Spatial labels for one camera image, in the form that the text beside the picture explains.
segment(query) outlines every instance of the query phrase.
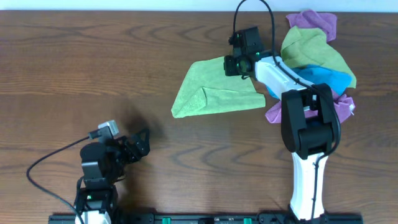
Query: folded cloth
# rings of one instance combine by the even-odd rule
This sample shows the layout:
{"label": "folded cloth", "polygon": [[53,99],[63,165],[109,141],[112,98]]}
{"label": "folded cloth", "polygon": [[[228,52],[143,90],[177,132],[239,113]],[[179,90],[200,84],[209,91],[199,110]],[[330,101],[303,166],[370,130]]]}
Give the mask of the folded cloth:
{"label": "folded cloth", "polygon": [[290,27],[320,28],[326,34],[326,41],[336,39],[337,16],[332,13],[317,13],[306,10],[286,16]]}
{"label": "folded cloth", "polygon": [[172,107],[174,118],[262,108],[264,95],[250,79],[227,77],[224,57],[191,65]]}
{"label": "folded cloth", "polygon": [[[326,83],[332,90],[334,90],[339,96],[344,93],[347,86],[351,83],[352,77],[347,73],[334,71],[329,68],[323,68],[318,65],[307,65],[305,68],[292,68],[293,72],[302,77],[303,79],[310,81],[314,84]],[[269,94],[277,98],[275,93],[268,88]]]}
{"label": "folded cloth", "polygon": [[351,75],[348,87],[356,87],[356,78],[343,57],[326,43],[326,34],[319,28],[291,28],[282,43],[281,56],[290,68],[319,65]]}
{"label": "folded cloth", "polygon": [[[347,97],[346,94],[342,96],[338,96],[336,92],[331,91],[333,95],[333,99],[335,101],[335,110],[340,120],[340,123],[345,121],[348,117],[353,114],[353,110],[355,109],[354,100],[352,97]],[[313,116],[318,115],[318,111],[307,110],[304,111],[304,115],[306,118],[311,118]],[[282,121],[282,103],[278,102],[271,109],[266,112],[266,118],[268,122],[271,124],[280,123]]]}

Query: wooden table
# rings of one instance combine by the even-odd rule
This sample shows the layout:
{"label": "wooden table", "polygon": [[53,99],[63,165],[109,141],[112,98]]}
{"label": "wooden table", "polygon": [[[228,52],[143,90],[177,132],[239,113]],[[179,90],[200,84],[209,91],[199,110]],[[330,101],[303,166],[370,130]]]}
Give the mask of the wooden table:
{"label": "wooden table", "polygon": [[[276,13],[279,48],[289,27]],[[355,116],[328,160],[323,203],[398,222],[398,14],[338,13],[330,43],[358,78]],[[0,223],[46,223],[69,212],[28,183],[36,159],[115,119],[122,133],[149,126],[151,153],[118,183],[126,209],[257,213],[286,209],[292,158],[263,109],[174,119],[170,109],[190,65],[226,55],[232,12],[0,11]],[[266,13],[242,13],[238,28]],[[256,83],[260,92],[264,86]],[[83,144],[38,165],[35,180],[72,202]]]}

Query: green cloth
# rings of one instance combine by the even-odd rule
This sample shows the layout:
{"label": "green cloth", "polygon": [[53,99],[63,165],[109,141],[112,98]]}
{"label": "green cloth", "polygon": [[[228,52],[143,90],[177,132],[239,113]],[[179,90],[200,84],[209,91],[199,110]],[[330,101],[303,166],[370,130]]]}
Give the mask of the green cloth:
{"label": "green cloth", "polygon": [[284,63],[290,68],[320,65],[353,77],[348,87],[356,87],[356,77],[343,57],[326,43],[326,34],[319,28],[300,29],[297,26],[287,33],[282,50]]}
{"label": "green cloth", "polygon": [[191,65],[174,101],[174,118],[201,114],[249,110],[266,106],[264,95],[254,89],[251,80],[227,77],[224,57]]}

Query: black cable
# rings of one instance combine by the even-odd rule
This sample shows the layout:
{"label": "black cable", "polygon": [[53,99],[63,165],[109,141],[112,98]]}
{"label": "black cable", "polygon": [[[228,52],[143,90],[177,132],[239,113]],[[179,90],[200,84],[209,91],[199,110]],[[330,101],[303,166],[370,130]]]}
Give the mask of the black cable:
{"label": "black cable", "polygon": [[30,182],[31,184],[33,184],[33,186],[37,187],[38,189],[40,189],[40,190],[43,191],[44,193],[49,194],[49,195],[51,195],[51,196],[53,196],[53,197],[59,199],[62,203],[64,203],[66,206],[68,206],[68,207],[70,208],[70,210],[72,210],[72,211],[74,212],[74,214],[79,218],[81,224],[84,224],[84,222],[83,222],[83,219],[81,218],[81,216],[79,215],[79,213],[76,211],[76,209],[75,209],[69,202],[67,202],[65,199],[61,198],[61,197],[58,196],[57,194],[55,194],[55,193],[53,193],[53,192],[51,192],[51,191],[45,189],[44,187],[42,187],[41,185],[39,185],[38,183],[36,183],[36,181],[34,181],[34,180],[30,177],[30,170],[32,170],[32,168],[33,168],[34,166],[36,166],[38,163],[42,162],[44,159],[46,159],[46,158],[48,158],[48,157],[50,157],[50,156],[52,156],[52,155],[54,155],[54,154],[56,154],[56,153],[58,153],[58,152],[60,152],[60,151],[63,151],[63,150],[65,150],[65,149],[68,149],[69,147],[72,147],[72,146],[74,146],[74,145],[76,145],[76,144],[78,144],[78,143],[80,143],[80,142],[82,142],[82,141],[84,141],[84,140],[87,140],[87,139],[88,139],[88,137],[82,138],[81,140],[77,140],[77,141],[75,141],[74,143],[71,143],[71,144],[69,144],[69,145],[67,145],[67,146],[65,146],[65,147],[62,147],[62,148],[60,148],[60,149],[58,149],[58,150],[56,150],[56,151],[51,152],[50,154],[47,154],[47,155],[44,156],[44,157],[41,157],[39,160],[37,160],[36,162],[34,162],[32,165],[30,165],[30,167],[26,170],[26,177],[27,177],[27,179],[29,180],[29,182]]}
{"label": "black cable", "polygon": [[80,178],[77,180],[77,183],[76,183],[76,197],[75,197],[75,202],[73,203],[73,206],[76,206],[77,199],[79,198],[80,187],[81,187],[81,183],[83,182],[83,179],[84,179],[84,176],[83,176],[83,177],[80,177]]}
{"label": "black cable", "polygon": [[[233,22],[233,35],[235,35],[235,23],[236,23],[236,16],[238,14],[238,10],[239,7],[242,5],[243,2],[245,2],[246,0],[242,0],[239,4],[238,7],[236,8],[235,11],[235,15],[234,15],[234,22]],[[336,125],[337,125],[337,136],[335,136],[335,144],[333,145],[333,147],[331,148],[331,150],[327,153],[324,153],[324,155],[320,156],[317,161],[314,163],[315,166],[315,183],[314,183],[314,191],[313,191],[313,202],[312,202],[312,212],[311,212],[311,220],[313,219],[314,213],[315,213],[315,201],[317,200],[317,188],[318,188],[318,168],[319,168],[319,162],[329,156],[330,154],[332,154],[338,147],[339,143],[340,143],[340,139],[341,139],[341,126],[340,126],[340,121],[338,119],[338,115],[336,113],[336,110],[333,107],[333,100],[329,99],[324,93],[322,93],[321,91],[317,90],[316,88],[309,86],[307,84],[304,84],[300,81],[299,78],[295,78],[293,77],[289,72],[287,72],[281,65],[280,63],[276,60],[276,56],[275,56],[275,22],[274,22],[274,15],[272,13],[271,8],[269,7],[269,5],[264,1],[264,0],[259,0],[260,2],[264,3],[266,5],[266,7],[268,8],[268,12],[269,15],[271,16],[271,24],[272,24],[272,42],[271,42],[271,53],[272,53],[272,58],[274,59],[274,63],[276,64],[276,66],[278,66],[278,68],[280,68],[287,76],[289,76],[289,78],[291,78],[293,81],[295,81],[296,83],[298,83],[299,85],[304,86],[305,88],[308,88],[309,90],[311,90],[313,93],[321,96],[322,98],[324,98],[328,103],[327,105],[329,106],[329,109],[331,109],[331,111],[333,112],[333,115],[336,119]]]}

